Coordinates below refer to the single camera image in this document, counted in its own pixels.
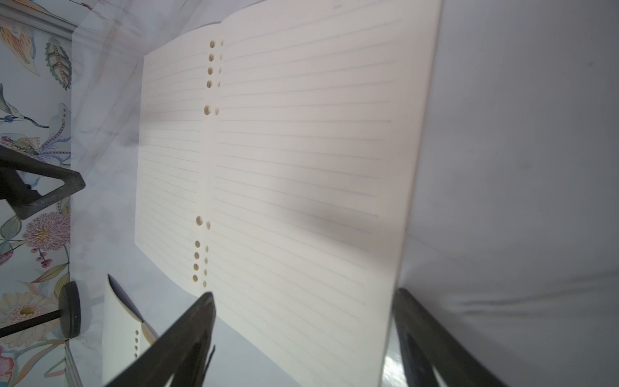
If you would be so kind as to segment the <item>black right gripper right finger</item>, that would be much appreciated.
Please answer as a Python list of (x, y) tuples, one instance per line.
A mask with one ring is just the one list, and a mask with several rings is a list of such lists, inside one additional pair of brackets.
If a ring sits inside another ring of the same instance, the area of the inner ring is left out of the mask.
[(406, 289), (393, 296), (393, 319), (408, 386), (503, 386)]

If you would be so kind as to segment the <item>purple cover lined notebook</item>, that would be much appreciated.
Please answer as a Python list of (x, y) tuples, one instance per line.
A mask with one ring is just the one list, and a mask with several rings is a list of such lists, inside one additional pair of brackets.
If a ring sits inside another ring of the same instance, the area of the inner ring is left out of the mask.
[(158, 338), (127, 292), (108, 274), (104, 294), (103, 384), (114, 380)]

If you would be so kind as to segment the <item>yellow cover lined notebook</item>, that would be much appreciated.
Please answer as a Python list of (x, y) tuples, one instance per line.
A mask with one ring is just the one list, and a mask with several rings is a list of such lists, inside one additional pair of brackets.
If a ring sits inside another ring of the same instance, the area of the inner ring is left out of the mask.
[(300, 385), (380, 384), (441, 7), (263, 1), (144, 58), (135, 244)]

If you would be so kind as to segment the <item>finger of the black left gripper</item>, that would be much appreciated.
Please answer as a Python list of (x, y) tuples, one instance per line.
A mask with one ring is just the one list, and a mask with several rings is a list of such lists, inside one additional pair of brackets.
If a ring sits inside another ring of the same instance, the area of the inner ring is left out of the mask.
[(1, 200), (25, 220), (83, 190), (81, 174), (1, 147)]

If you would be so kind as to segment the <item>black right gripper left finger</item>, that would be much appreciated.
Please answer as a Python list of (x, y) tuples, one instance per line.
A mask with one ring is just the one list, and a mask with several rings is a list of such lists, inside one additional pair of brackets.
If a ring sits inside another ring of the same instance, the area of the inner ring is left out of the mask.
[(214, 297), (205, 293), (158, 335), (146, 353), (105, 386), (201, 386), (213, 354), (215, 317)]

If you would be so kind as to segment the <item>black microphone stand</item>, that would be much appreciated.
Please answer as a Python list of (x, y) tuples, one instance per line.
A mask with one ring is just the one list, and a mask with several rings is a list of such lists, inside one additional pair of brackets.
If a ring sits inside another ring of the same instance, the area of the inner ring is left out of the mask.
[(77, 282), (68, 282), (61, 287), (59, 309), (37, 317), (28, 318), (22, 322), (13, 323), (1, 328), (1, 337), (23, 332), (33, 327), (58, 320), (64, 340), (76, 338), (81, 333), (82, 308)]

